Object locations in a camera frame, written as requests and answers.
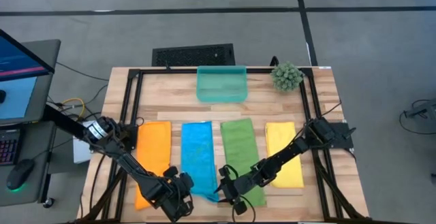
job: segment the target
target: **monitor screen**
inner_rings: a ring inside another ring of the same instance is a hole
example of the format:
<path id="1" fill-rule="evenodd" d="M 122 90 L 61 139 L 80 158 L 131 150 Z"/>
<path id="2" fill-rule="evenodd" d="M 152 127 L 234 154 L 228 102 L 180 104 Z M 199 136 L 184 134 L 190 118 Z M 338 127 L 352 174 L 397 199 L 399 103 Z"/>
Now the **monitor screen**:
<path id="1" fill-rule="evenodd" d="M 47 64 L 4 32 L 0 34 L 0 81 L 50 73 Z"/>

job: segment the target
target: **green plant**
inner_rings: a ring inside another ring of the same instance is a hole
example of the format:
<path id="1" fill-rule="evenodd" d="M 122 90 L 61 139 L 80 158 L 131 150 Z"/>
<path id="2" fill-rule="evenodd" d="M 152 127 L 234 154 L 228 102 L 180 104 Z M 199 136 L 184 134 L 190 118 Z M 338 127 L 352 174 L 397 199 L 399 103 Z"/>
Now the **green plant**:
<path id="1" fill-rule="evenodd" d="M 274 87 L 278 91 L 293 91 L 302 81 L 302 72 L 291 63 L 282 63 L 271 71 Z"/>

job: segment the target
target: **wooden table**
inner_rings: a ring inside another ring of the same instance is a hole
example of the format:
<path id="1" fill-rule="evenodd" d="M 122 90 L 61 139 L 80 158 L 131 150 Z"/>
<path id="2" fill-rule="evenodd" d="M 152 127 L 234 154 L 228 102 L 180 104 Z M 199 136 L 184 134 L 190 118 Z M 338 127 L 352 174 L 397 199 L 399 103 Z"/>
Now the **wooden table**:
<path id="1" fill-rule="evenodd" d="M 102 115 L 118 119 L 121 113 L 121 104 L 127 82 L 128 67 L 115 67 L 112 69 L 108 91 L 104 101 Z M 320 100 L 322 112 L 326 112 L 339 103 L 339 96 L 334 83 L 333 72 L 330 68 L 313 68 L 315 85 Z M 217 103 L 203 104 L 196 97 L 195 74 L 146 74 L 142 83 L 140 106 L 138 116 L 145 121 L 171 121 L 172 148 L 171 165 L 180 169 L 181 163 L 181 125 L 195 121 L 213 122 L 213 143 L 215 148 L 215 167 L 218 169 L 225 164 L 223 142 L 219 124 L 223 121 L 232 121 L 241 118 L 251 118 L 255 129 L 256 142 L 260 158 L 266 157 L 265 123 L 278 121 L 294 121 L 298 131 L 305 122 L 300 91 L 282 94 L 273 88 L 271 77 L 268 74 L 248 74 L 248 98 L 244 103 Z M 313 102 L 308 81 L 305 80 L 312 117 L 315 117 Z M 131 107 L 134 99 L 136 79 L 132 84 L 130 105 L 127 120 L 131 116 Z M 334 109 L 326 115 L 331 121 L 342 121 L 341 107 Z M 368 215 L 360 179 L 354 159 L 344 150 L 330 150 L 337 184 L 343 194 L 358 212 Z M 87 179 L 83 189 L 84 214 L 89 211 L 89 197 L 97 164 L 101 155 L 93 155 L 89 164 Z M 267 205 L 256 208 L 256 221 L 322 221 L 320 197 L 318 195 L 315 179 L 315 169 L 311 153 L 301 155 L 302 172 L 305 187 L 303 189 L 278 189 L 271 186 L 264 188 Z M 97 177 L 97 185 L 93 196 L 93 204 L 97 202 L 108 182 L 108 173 L 111 159 L 104 159 Z M 168 222 L 167 217 L 160 209 L 147 208 L 136 211 L 134 208 L 136 183 L 129 177 L 124 199 L 121 222 Z M 330 189 L 326 186 L 330 213 L 334 208 Z M 118 189 L 112 196 L 109 217 L 114 216 L 115 199 Z M 201 197 L 193 197 L 194 211 L 189 217 L 179 221 L 232 221 L 231 207 L 228 204 L 213 204 Z M 252 212 L 249 210 L 237 217 L 237 221 L 251 221 Z"/>

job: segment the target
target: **black keyboard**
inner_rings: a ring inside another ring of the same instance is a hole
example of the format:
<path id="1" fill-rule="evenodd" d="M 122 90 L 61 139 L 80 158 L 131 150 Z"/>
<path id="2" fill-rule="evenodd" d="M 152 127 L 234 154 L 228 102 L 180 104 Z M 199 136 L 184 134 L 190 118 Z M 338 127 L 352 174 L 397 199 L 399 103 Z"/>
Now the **black keyboard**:
<path id="1" fill-rule="evenodd" d="M 14 165 L 17 162 L 22 140 L 19 129 L 0 130 L 0 165 Z"/>

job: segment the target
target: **yellow cable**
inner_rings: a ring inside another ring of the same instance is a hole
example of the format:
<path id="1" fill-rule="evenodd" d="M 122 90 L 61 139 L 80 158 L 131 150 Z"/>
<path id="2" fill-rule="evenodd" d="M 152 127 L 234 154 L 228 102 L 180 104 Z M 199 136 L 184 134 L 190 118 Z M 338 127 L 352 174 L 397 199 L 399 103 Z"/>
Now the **yellow cable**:
<path id="1" fill-rule="evenodd" d="M 75 98 L 66 99 L 65 101 L 62 101 L 61 103 L 62 103 L 62 105 L 64 105 L 65 103 L 70 102 L 70 101 L 80 101 L 81 102 L 81 104 L 82 104 L 82 111 L 79 114 L 79 118 L 82 117 L 82 115 L 84 113 L 84 102 L 83 102 L 83 100 L 81 98 L 75 97 Z"/>

